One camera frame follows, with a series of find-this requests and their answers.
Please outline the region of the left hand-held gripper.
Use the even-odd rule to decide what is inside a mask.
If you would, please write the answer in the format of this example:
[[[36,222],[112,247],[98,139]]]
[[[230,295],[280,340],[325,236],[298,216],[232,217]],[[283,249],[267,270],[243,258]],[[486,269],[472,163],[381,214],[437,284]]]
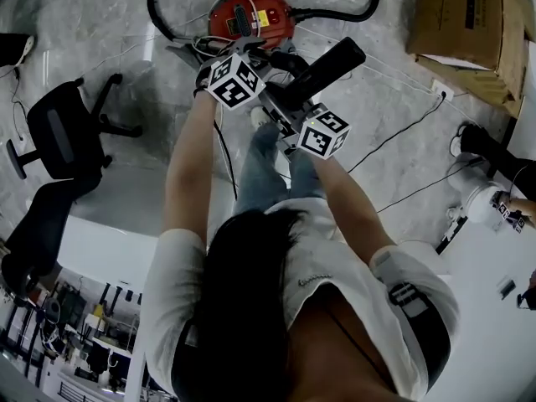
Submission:
[[[265,89],[269,55],[261,37],[241,37],[225,45],[210,64],[208,93],[226,110],[233,111],[252,101]]]

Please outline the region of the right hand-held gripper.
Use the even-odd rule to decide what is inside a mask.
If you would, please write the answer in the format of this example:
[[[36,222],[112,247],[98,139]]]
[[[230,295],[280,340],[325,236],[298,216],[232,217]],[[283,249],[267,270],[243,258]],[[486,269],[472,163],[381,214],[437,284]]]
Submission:
[[[261,92],[261,103],[280,130],[276,146],[284,157],[289,159],[295,150],[302,149],[328,159],[343,147],[350,125],[341,116],[312,99],[291,110],[283,102],[282,92],[281,85],[268,85]]]

